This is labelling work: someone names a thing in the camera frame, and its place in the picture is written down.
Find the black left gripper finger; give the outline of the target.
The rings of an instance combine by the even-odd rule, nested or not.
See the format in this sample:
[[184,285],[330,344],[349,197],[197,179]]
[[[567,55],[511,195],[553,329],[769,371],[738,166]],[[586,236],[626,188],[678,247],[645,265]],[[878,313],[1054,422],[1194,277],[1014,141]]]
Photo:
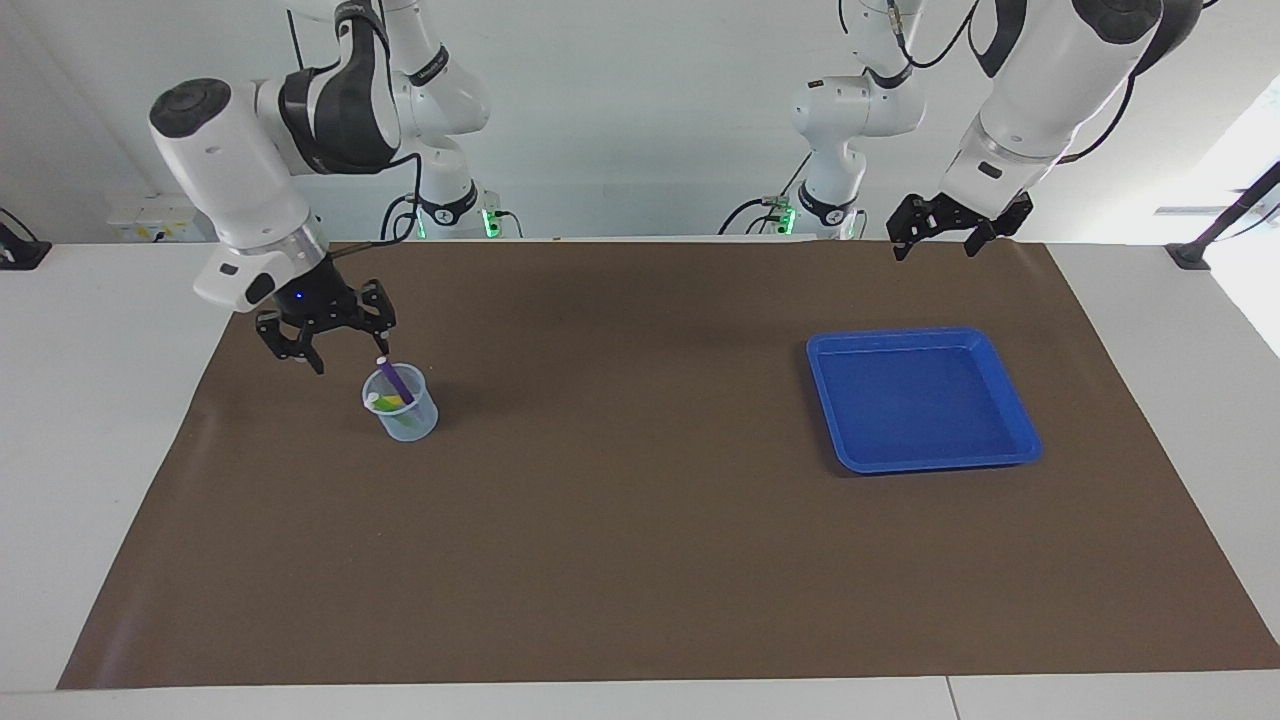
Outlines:
[[1018,233],[1033,210],[1029,195],[1018,195],[1010,205],[993,220],[979,219],[965,240],[964,250],[969,258],[975,258],[989,242],[1000,237],[1012,237]]
[[920,195],[908,195],[887,220],[887,234],[897,261],[904,261],[913,247],[931,237],[931,205]]

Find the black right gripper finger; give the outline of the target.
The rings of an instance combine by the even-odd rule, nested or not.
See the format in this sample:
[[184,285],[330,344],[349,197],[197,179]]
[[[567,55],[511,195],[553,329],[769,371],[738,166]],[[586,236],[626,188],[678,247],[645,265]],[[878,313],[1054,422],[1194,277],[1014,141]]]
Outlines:
[[302,322],[296,337],[288,337],[282,327],[289,320],[283,313],[257,313],[255,328],[268,348],[280,360],[306,363],[316,375],[325,374],[325,364],[314,347],[314,323]]
[[362,287],[365,331],[374,338],[380,354],[390,352],[390,332],[397,325],[396,310],[380,281]]

